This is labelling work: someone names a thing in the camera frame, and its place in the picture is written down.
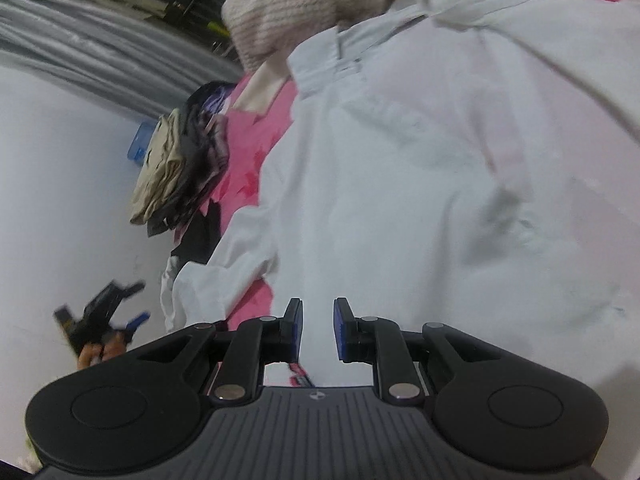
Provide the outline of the person's left hand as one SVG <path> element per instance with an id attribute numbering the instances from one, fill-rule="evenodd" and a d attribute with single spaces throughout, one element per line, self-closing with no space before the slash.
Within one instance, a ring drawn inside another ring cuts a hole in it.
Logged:
<path id="1" fill-rule="evenodd" d="M 127 351 L 125 334 L 114 333 L 105 344 L 86 344 L 77 359 L 77 369 L 85 370 L 93 365 L 115 359 Z"/>

